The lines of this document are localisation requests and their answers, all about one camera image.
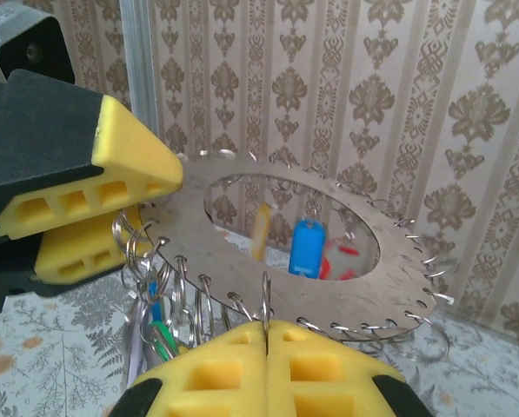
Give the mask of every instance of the blue keychain tag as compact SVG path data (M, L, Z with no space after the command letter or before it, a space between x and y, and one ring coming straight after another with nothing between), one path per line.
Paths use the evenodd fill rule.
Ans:
M296 223L288 272L317 279L325 246L325 227L316 220L305 219Z
M149 285L149 295L153 297L156 293L156 282L151 282ZM151 314L153 321L161 321L163 319L163 314L161 311L161 303L157 301L155 304L151 306Z

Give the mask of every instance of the yellow foam pad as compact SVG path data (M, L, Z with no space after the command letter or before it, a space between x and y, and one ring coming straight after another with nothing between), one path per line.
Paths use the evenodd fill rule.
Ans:
M126 215L134 228L141 227L137 205ZM44 232L35 262L34 279L45 284L75 284L118 267L125 262L112 235L112 222L119 210ZM128 239L123 232L123 239ZM149 243L138 243L138 251L149 250Z
M147 417L264 417L267 364L259 330L258 323L242 325L141 375L134 384L163 382Z
M163 382L147 417L395 417L372 380L393 367L285 321L243 324L140 376Z
M180 160L111 96L103 96L91 164L103 173L15 196L0 214L0 237L34 235L182 187Z

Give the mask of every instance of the table surface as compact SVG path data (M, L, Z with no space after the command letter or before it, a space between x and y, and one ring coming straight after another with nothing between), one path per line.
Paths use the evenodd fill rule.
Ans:
M247 239L223 233L247 250ZM283 268L286 256L270 249L267 262ZM121 340L130 303L119 274L52 299L7 299L0 314L0 416L107 415L122 393ZM431 320L451 340L446 361L413 362L392 346L381 359L403 373L434 415L519 416L519 346L444 313ZM442 342L424 327L408 348L434 353Z

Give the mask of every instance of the beige damask wallpaper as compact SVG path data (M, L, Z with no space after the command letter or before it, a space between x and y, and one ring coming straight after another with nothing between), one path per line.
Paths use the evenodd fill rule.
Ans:
M23 0L54 15L62 27L76 82L116 97L128 108L130 92L118 0Z
M519 0L152 3L173 150L274 155L389 199L432 253L461 260L440 282L454 311L519 339ZM261 193L219 189L211 214L249 231L276 202L270 239L285 245L321 209Z

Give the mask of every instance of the circular metal plate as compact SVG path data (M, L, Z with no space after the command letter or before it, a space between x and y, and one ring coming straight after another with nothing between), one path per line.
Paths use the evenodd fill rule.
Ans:
M232 307L227 294L236 292L250 312L259 313L262 275L267 271L272 280L274 318L295 322L302 316L335 337L340 334L331 330L331 323L359 330L363 323L385 326L388 319L397 327L380 331L379 336L403 334L419 325L405 316L406 311L427 317L435 309L435 300L423 291L423 288L433 290L423 276L427 270L421 261L427 256L405 237L405 229L396 227L392 219L374 210L365 197L338 188L334 179L322 179L298 167L255 162L241 156L190 158L183 162L183 167L183 188L169 196L166 204L142 208L142 221L158 220L156 226L148 229L148 235L153 242L162 236L170 239L169 244L159 249L161 256L171 265L176 265L175 256L184 256L187 278L198 288L198 276L208 275L215 300ZM337 200L370 227L381 250L379 262L369 273L354 280L320 281L288 274L240 252L215 230L203 207L210 184L234 175L287 179Z

